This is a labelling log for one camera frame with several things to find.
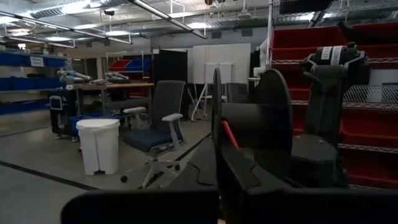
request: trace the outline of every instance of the chair base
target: chair base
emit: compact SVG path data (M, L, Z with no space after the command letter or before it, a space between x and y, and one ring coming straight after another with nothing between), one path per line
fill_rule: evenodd
M175 166L175 170L180 170L180 162L179 161L158 161L157 159L154 159L153 161L148 161L147 164L144 167L136 167L133 169L129 169L125 171L125 173L132 173L138 169L149 168L149 172L145 177L145 180L143 181L141 187L145 189L150 181L150 179L157 175L158 172L162 171L165 174L172 174L174 176L178 176L178 174L171 169L168 168L168 166ZM127 176L124 175L120 178L120 181L125 183L127 182Z

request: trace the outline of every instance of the chair seat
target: chair seat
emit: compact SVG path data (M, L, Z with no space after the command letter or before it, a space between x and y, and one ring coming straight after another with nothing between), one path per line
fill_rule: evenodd
M154 146L172 142L170 133L156 129L133 130L124 136L123 141L142 152L149 152Z

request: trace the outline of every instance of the black floor line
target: black floor line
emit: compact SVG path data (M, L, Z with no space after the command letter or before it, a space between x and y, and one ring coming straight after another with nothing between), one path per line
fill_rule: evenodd
M42 173L42 172L39 172L39 171L36 171L36 170L32 170L32 169L28 169L28 168L25 168L25 167L17 166L17 165L14 165L14 164L10 164L8 162L0 161L0 166L4 166L4 167L11 168L11 169L19 170L21 172L25 172L25 173L28 173L28 174L36 175L38 177L42 177L42 178L45 178L45 179L48 179L48 180L56 181L58 183L66 184L66 185L69 185L69 186L72 186L72 187L77 187L77 188L83 189L83 190L100 190L100 189L98 189L96 187L92 187L92 186L88 186L88 185L85 185L85 184L81 184L81 183L78 183L78 182L75 182L75 181L72 181L72 180L63 179L61 177L56 177L54 175L45 174L45 173Z
M26 130L26 131L19 131L19 132L11 133L11 134L5 134L3 136L0 136L0 138L13 136L13 135L16 135L16 134L28 133L28 132L31 132L31 131L36 131L36 130L45 129L45 128L49 128L49 127L51 127L51 126L46 126L46 127L41 127L41 128L34 128L34 129L30 129L30 130Z
M196 144L194 144L191 148L189 148L186 152L184 152L181 156L178 156L174 161L181 161L185 156L189 155L194 149L196 149L199 144L208 136L210 136L210 133L207 134L205 137L203 137L201 140L199 140ZM159 172L157 175L153 176L153 178L151 178L148 181L147 187L149 187L151 184L153 184L157 179L159 179L160 177L163 176L163 172Z

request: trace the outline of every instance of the chair armrest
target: chair armrest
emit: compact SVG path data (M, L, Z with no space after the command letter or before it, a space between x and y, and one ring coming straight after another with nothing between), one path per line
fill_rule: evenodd
M145 107L139 106L139 107L136 107L136 108L124 109L123 113L134 113L134 114L136 114L136 113L142 113L142 112L145 112L145 111L147 111L147 109Z
M166 117L163 117L162 121L172 122L172 121L175 121L176 119L180 119L182 117L183 117L182 114L175 113L175 114L170 114Z

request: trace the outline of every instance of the workbench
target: workbench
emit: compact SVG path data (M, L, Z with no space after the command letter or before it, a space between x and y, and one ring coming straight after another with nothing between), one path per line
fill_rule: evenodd
M78 115L83 112L83 91L87 90L101 90L101 101L102 101L102 112L103 114L111 114L111 110L118 110L122 108L132 108L139 105L148 105L148 115L150 116L150 105L152 102L151 88L154 86L153 83L128 83L128 84L109 84L109 85L97 85L97 84L72 84L67 86L69 89L76 90L77 102L78 102ZM136 87L144 87L146 89L146 97L143 98L131 98L123 101L112 102L108 97L108 90L116 89L130 89Z

